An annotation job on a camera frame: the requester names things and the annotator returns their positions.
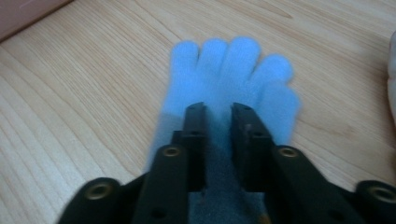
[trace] wooden table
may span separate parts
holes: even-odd
[[[170,49],[257,39],[292,61],[292,145],[333,183],[396,184],[393,0],[76,0],[0,45],[0,223],[54,223],[86,181],[141,174]]]

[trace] light wood tabletop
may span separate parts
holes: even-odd
[[[54,223],[88,180],[141,175],[180,40],[255,38],[294,66],[292,146],[333,183],[396,184],[394,0],[76,0],[0,44],[0,223]]]

